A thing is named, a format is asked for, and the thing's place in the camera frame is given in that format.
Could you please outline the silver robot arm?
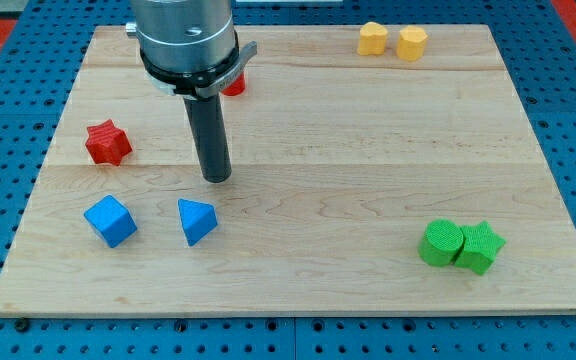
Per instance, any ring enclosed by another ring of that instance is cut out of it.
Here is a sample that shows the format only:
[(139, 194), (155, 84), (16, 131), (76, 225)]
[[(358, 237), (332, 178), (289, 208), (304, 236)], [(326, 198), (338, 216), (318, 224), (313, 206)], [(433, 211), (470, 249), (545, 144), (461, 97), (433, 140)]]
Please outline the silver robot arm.
[(231, 86), (257, 54), (239, 44), (230, 0), (131, 0), (147, 73), (164, 92), (203, 99)]

